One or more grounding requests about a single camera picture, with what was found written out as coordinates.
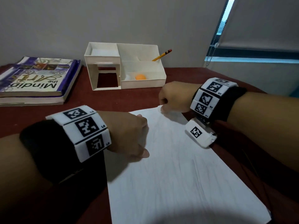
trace orange ball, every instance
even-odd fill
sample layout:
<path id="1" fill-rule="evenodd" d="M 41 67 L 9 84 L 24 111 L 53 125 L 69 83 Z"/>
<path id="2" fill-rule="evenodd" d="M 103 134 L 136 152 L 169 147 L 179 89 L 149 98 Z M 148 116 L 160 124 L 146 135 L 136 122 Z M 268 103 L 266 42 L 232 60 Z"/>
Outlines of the orange ball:
<path id="1" fill-rule="evenodd" d="M 139 74 L 139 75 L 135 76 L 135 79 L 136 80 L 146 80 L 146 77 L 145 77 L 145 75 Z"/>

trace book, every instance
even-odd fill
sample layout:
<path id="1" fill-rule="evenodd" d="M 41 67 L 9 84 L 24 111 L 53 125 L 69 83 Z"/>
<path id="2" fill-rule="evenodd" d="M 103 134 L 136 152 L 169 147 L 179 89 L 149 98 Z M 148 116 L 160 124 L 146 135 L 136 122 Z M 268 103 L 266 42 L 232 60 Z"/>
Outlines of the book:
<path id="1" fill-rule="evenodd" d="M 27 105 L 61 105 L 65 102 L 79 72 L 81 69 L 80 60 L 72 60 L 74 66 L 71 71 L 68 72 L 64 86 L 60 89 L 60 96 L 16 96 L 16 97 L 0 97 L 0 106 L 27 106 Z"/>
<path id="2" fill-rule="evenodd" d="M 23 57 L 0 75 L 0 97 L 62 96 L 76 66 L 77 60 Z"/>

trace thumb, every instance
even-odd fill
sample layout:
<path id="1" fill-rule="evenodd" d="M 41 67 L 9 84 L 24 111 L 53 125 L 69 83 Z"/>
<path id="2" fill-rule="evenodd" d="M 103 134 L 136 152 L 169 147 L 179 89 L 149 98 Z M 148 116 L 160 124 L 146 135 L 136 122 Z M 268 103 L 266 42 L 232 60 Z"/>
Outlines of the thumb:
<path id="1" fill-rule="evenodd" d="M 171 111 L 171 107 L 169 106 L 168 103 L 162 105 L 162 107 L 161 107 L 161 112 L 162 112 L 162 113 L 167 113 L 167 112 L 169 112 L 169 111 Z"/>
<path id="2" fill-rule="evenodd" d="M 143 148 L 140 144 L 137 144 L 135 148 L 132 150 L 131 155 L 140 157 L 140 158 L 148 158 L 150 153 L 147 149 Z"/>

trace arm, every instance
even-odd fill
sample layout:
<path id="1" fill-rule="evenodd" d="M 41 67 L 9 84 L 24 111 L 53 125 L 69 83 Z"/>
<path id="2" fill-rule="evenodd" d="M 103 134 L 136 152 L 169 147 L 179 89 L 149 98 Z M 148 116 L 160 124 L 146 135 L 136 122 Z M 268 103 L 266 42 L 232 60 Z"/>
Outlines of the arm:
<path id="1" fill-rule="evenodd" d="M 162 110 L 187 112 L 200 84 L 171 82 L 159 94 Z M 228 122 L 286 166 L 299 172 L 299 99 L 247 92 Z"/>
<path id="2" fill-rule="evenodd" d="M 149 157 L 138 144 L 138 136 L 147 125 L 146 118 L 124 112 L 98 112 L 106 123 L 112 144 L 109 150 Z M 30 152 L 19 140 L 19 134 L 0 138 L 0 214 L 20 202 L 32 200 L 47 191 L 52 183 L 38 171 Z"/>

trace qr code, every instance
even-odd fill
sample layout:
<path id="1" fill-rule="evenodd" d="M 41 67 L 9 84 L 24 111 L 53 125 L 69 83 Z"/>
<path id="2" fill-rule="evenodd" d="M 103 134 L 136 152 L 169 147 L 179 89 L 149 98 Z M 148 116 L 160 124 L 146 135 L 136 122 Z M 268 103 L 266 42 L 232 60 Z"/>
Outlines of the qr code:
<path id="1" fill-rule="evenodd" d="M 209 105 L 209 103 L 211 102 L 213 96 L 207 94 L 207 93 L 202 93 L 202 96 L 199 99 L 199 102 L 203 103 L 204 105 Z"/>
<path id="2" fill-rule="evenodd" d="M 196 107 L 195 107 L 195 111 L 200 113 L 200 114 L 204 114 L 204 112 L 206 111 L 207 107 L 204 105 L 201 105 L 200 103 L 197 103 Z"/>
<path id="3" fill-rule="evenodd" d="M 86 141 L 86 146 L 87 146 L 88 153 L 90 156 L 95 154 L 96 152 L 101 151 L 105 147 L 102 135 L 100 134 L 100 135 Z"/>
<path id="4" fill-rule="evenodd" d="M 86 137 L 99 130 L 98 126 L 96 125 L 92 117 L 81 119 L 75 122 L 75 124 L 83 137 Z"/>
<path id="5" fill-rule="evenodd" d="M 81 116 L 84 116 L 86 115 L 87 113 L 84 112 L 82 109 L 80 108 L 76 108 L 76 109 L 73 109 L 73 110 L 70 110 L 70 111 L 66 111 L 66 112 L 63 112 L 63 114 L 65 114 L 68 118 L 70 119 L 74 119 L 74 118 L 77 118 L 77 117 L 81 117 Z"/>
<path id="6" fill-rule="evenodd" d="M 194 127 L 190 132 L 196 138 L 198 138 L 202 134 L 202 132 L 197 127 Z"/>
<path id="7" fill-rule="evenodd" d="M 221 82 L 221 83 L 228 83 L 228 82 L 230 82 L 230 81 L 226 81 L 224 79 L 216 79 L 215 81 L 218 81 L 218 82 Z"/>
<path id="8" fill-rule="evenodd" d="M 207 90 L 210 90 L 210 91 L 216 93 L 221 87 L 222 87 L 221 84 L 216 83 L 216 82 L 212 82 L 212 83 L 207 87 Z"/>

